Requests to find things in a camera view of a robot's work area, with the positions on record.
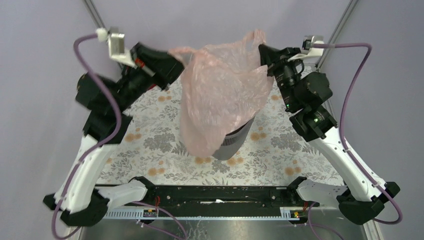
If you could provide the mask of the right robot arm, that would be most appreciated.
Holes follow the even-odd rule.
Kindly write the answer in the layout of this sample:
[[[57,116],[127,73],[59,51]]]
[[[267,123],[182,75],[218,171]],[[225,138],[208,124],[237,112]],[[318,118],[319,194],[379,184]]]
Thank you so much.
[[[333,95],[326,74],[314,71],[302,76],[297,70],[303,65],[303,60],[296,58],[301,52],[297,47],[279,50],[260,44],[258,50],[261,65],[275,79],[286,111],[291,113],[295,132],[316,148],[344,181],[343,186],[336,186],[298,177],[287,187],[287,201],[293,206],[315,202],[336,208],[356,225],[376,220],[400,187],[366,166],[344,137],[342,123],[324,108]]]

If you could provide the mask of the pink plastic trash bag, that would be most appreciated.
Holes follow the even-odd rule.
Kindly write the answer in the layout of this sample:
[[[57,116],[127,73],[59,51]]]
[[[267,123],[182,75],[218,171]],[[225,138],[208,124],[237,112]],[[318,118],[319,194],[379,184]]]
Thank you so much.
[[[180,135],[190,155],[211,156],[227,134],[266,105],[274,80],[261,64],[259,46],[265,42],[265,33],[256,29],[233,43],[169,50],[184,66]]]

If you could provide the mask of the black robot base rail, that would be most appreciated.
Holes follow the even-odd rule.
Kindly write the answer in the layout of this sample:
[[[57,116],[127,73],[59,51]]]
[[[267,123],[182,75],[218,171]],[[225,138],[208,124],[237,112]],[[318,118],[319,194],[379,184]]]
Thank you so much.
[[[276,186],[155,185],[142,199],[145,204],[168,208],[200,206],[309,207],[293,190]]]

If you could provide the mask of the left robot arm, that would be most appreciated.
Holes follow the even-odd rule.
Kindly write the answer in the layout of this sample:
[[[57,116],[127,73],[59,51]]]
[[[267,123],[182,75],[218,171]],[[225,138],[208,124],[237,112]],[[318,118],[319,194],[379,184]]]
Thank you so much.
[[[154,202],[155,192],[144,177],[105,188],[96,184],[133,119],[125,111],[150,89],[167,90],[184,70],[167,52],[142,43],[131,49],[122,43],[107,44],[109,58],[123,65],[121,78],[114,81],[88,70],[78,80],[75,99],[90,112],[80,148],[65,182],[43,198],[54,217],[69,227],[91,227],[112,209],[133,202],[144,206]]]

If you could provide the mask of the grey slotted trash bin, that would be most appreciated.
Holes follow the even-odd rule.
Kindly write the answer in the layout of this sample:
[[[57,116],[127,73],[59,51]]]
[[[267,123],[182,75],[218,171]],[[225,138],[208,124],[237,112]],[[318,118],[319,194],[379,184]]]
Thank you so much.
[[[232,158],[244,144],[254,119],[253,117],[237,130],[227,134],[220,148],[212,156],[219,161],[226,161]]]

